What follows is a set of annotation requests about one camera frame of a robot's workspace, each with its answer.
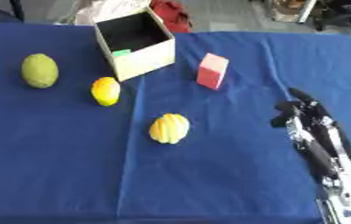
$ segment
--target pumpkin-shaped toy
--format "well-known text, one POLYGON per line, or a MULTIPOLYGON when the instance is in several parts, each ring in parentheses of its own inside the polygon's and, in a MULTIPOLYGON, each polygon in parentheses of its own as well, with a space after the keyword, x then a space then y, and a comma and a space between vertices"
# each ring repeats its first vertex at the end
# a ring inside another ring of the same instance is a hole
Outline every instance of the pumpkin-shaped toy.
POLYGON ((102 77, 94 82, 91 93, 102 106, 111 106, 118 102, 121 86, 111 77, 102 77))
POLYGON ((164 114, 153 122, 151 138, 162 144, 176 144, 187 135, 190 123, 182 115, 164 114))

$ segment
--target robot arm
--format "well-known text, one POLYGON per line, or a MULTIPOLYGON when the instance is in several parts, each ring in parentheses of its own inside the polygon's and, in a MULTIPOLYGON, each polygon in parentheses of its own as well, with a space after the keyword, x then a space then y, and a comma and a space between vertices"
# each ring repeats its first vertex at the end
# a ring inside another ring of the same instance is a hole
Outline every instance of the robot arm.
POLYGON ((277 105, 271 121, 286 128, 297 152, 321 188, 317 205, 326 224, 351 223, 351 145, 337 122, 308 94, 290 88, 299 101, 277 105))

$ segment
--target backpack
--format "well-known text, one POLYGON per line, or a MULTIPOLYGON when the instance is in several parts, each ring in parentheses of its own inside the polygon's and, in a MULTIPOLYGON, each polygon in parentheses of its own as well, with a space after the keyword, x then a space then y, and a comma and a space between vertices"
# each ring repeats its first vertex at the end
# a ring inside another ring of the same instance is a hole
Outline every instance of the backpack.
POLYGON ((166 0, 152 0, 151 8, 163 19, 170 32, 192 32, 192 23, 182 4, 166 0))

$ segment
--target red block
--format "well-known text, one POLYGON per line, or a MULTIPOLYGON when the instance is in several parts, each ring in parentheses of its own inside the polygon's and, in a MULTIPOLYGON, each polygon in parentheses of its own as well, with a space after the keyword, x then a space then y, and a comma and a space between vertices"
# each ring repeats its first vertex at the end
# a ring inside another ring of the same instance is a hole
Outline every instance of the red block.
POLYGON ((217 90, 224 79, 228 63, 228 59, 212 53, 207 53, 200 63, 197 83, 212 88, 213 90, 217 90))

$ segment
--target green ball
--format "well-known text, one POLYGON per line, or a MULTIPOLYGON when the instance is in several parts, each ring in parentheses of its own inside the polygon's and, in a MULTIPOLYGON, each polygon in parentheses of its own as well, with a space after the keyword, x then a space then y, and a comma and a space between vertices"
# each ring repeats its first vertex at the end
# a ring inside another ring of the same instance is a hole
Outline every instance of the green ball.
POLYGON ((58 67, 52 58, 35 53, 23 61, 22 76, 34 88, 49 88, 58 79, 58 67))

